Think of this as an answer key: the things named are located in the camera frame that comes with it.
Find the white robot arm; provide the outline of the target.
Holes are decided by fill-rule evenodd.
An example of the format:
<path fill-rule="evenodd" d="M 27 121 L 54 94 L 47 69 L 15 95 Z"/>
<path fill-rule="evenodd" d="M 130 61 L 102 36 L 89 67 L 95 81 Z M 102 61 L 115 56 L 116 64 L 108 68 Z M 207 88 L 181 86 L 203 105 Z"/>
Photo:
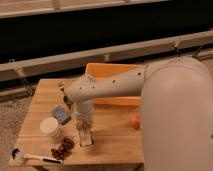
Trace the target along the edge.
<path fill-rule="evenodd" d="M 82 76 L 66 89 L 77 118 L 92 100 L 139 96 L 144 171 L 213 171 L 213 77 L 191 57 L 142 65 L 112 77 Z"/>

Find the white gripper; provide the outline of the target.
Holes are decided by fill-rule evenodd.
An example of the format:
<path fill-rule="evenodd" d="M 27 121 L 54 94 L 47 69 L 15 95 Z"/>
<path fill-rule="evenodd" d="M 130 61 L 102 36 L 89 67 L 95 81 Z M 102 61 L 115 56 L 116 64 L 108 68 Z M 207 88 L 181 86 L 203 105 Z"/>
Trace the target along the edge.
<path fill-rule="evenodd" d="M 74 113 L 77 120 L 77 129 L 91 129 L 93 122 L 94 106 L 90 102 L 75 103 Z"/>

